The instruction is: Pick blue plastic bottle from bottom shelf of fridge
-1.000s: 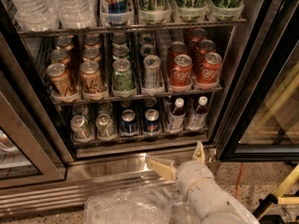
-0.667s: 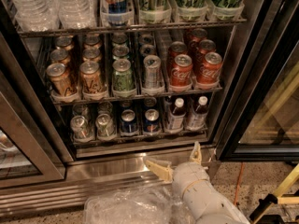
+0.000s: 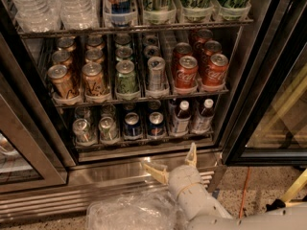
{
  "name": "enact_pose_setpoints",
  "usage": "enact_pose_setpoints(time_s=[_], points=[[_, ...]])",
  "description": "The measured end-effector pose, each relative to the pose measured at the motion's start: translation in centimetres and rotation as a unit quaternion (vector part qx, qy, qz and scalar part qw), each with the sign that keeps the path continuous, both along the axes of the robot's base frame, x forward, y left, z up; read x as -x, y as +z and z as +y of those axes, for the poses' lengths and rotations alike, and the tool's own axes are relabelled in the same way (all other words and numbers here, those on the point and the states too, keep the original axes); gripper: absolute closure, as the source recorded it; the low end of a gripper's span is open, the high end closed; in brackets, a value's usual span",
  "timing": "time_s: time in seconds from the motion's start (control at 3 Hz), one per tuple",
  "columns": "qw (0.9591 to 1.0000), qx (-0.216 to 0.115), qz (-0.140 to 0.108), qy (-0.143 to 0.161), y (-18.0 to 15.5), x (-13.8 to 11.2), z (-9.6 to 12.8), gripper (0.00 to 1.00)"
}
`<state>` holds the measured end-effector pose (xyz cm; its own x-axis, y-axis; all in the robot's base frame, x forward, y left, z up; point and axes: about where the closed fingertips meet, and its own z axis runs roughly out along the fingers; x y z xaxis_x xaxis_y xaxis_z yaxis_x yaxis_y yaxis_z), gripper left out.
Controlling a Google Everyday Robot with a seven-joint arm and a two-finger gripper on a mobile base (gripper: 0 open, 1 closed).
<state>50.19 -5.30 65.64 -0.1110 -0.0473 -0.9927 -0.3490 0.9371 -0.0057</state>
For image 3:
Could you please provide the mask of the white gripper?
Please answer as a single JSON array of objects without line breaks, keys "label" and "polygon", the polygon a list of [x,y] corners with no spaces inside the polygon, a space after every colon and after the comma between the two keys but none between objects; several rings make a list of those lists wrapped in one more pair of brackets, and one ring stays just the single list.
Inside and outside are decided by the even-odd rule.
[{"label": "white gripper", "polygon": [[165,165],[144,162],[143,169],[156,181],[166,185],[170,193],[184,211],[186,217],[194,219],[198,216],[217,216],[217,200],[208,193],[202,183],[197,166],[197,146],[195,143],[185,157],[185,164],[167,172]]}]

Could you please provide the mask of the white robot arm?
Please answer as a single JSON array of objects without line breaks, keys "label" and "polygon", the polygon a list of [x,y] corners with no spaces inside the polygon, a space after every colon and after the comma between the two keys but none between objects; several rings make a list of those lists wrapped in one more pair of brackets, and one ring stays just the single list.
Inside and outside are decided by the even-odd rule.
[{"label": "white robot arm", "polygon": [[197,147],[191,147],[184,164],[171,172],[167,166],[145,160],[144,170],[167,185],[188,219],[187,230],[307,230],[307,202],[291,199],[306,185],[306,172],[280,198],[284,207],[247,218],[233,218],[224,206],[207,192],[197,169]]}]

